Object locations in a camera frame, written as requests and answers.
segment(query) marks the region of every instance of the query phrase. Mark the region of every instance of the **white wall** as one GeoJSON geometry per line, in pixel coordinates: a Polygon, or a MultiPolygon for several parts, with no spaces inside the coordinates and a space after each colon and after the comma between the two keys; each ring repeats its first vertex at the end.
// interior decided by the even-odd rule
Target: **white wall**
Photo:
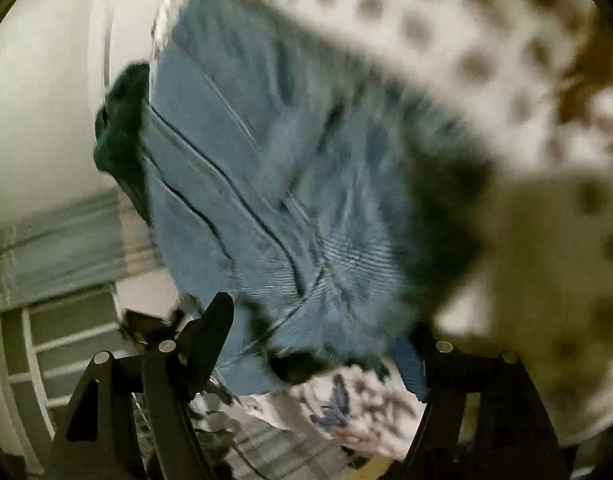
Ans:
{"type": "Polygon", "coordinates": [[[0,25],[0,225],[110,185],[94,167],[93,0],[17,0],[0,25]]]}

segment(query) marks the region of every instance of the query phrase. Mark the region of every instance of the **silver screw head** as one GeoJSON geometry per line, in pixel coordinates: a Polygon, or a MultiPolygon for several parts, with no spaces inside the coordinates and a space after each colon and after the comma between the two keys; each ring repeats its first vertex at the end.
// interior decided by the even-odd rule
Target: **silver screw head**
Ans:
{"type": "Polygon", "coordinates": [[[435,343],[435,348],[441,354],[450,354],[453,351],[453,345],[448,341],[438,341],[435,343]]]}
{"type": "Polygon", "coordinates": [[[108,352],[98,352],[95,354],[95,357],[93,357],[93,362],[96,365],[103,365],[106,361],[108,361],[110,358],[110,355],[108,352]]]}
{"type": "Polygon", "coordinates": [[[514,365],[518,361],[517,356],[513,354],[513,352],[508,352],[508,351],[502,352],[502,359],[504,359],[504,362],[507,365],[514,365]]]}
{"type": "Polygon", "coordinates": [[[171,341],[170,339],[167,339],[166,341],[162,341],[157,346],[157,348],[163,354],[168,354],[170,352],[173,352],[173,350],[175,349],[175,341],[171,341]]]}

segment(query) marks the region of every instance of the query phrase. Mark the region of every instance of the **dark blue cloth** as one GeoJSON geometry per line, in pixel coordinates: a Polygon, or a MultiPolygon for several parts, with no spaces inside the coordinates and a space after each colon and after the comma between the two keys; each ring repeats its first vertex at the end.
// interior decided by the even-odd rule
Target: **dark blue cloth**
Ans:
{"type": "Polygon", "coordinates": [[[389,355],[400,372],[406,389],[425,402],[429,389],[424,375],[424,361],[407,337],[398,337],[389,348],[389,355]]]}
{"type": "Polygon", "coordinates": [[[142,122],[177,287],[234,297],[234,394],[379,363],[477,251],[452,216],[487,176],[462,128],[267,7],[190,0],[142,122]]]}
{"type": "Polygon", "coordinates": [[[128,65],[106,94],[95,117],[93,161],[109,173],[147,224],[146,183],[139,158],[142,103],[148,95],[147,62],[128,65]]]}

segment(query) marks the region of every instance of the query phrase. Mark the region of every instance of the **white fabric with brown dots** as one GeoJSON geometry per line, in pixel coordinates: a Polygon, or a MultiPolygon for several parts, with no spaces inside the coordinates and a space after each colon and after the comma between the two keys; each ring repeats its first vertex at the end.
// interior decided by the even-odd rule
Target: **white fabric with brown dots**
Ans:
{"type": "MultiPolygon", "coordinates": [[[[433,328],[520,355],[563,444],[612,424],[613,33],[595,3],[263,1],[483,140],[497,174],[469,220],[486,250],[433,328]]],[[[163,3],[154,59],[183,2],[163,3]]]]}

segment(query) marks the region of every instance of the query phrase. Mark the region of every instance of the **black metal bracket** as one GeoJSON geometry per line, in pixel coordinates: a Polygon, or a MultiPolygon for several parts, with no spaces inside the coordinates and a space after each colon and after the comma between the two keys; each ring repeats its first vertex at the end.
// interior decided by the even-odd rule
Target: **black metal bracket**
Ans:
{"type": "Polygon", "coordinates": [[[166,480],[215,479],[198,444],[186,403],[204,390],[234,319],[216,295],[176,341],[146,354],[96,354],[75,388],[53,442],[45,480],[144,480],[132,393],[144,393],[158,461],[166,480]]]}
{"type": "Polygon", "coordinates": [[[429,399],[397,478],[415,480],[568,480],[546,410],[522,362],[491,359],[436,342],[426,327],[411,336],[424,357],[429,399]],[[459,446],[466,396],[480,393],[472,450],[459,446]]]}

